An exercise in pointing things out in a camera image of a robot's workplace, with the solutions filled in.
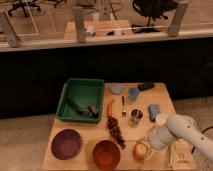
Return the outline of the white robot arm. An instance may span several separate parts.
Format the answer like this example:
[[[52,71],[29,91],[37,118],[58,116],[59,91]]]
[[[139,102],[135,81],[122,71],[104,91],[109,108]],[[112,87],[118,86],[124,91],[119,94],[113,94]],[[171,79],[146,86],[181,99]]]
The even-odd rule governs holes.
[[[213,162],[213,140],[203,135],[195,126],[194,119],[179,114],[158,114],[155,126],[148,134],[148,142],[155,150],[163,150],[172,142],[183,139]]]

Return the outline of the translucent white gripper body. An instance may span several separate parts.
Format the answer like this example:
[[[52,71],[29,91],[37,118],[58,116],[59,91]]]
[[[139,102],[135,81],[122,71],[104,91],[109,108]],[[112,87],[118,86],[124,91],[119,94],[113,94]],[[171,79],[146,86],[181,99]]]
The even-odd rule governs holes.
[[[172,142],[172,134],[166,126],[154,128],[148,135],[148,142],[155,150],[163,150]]]

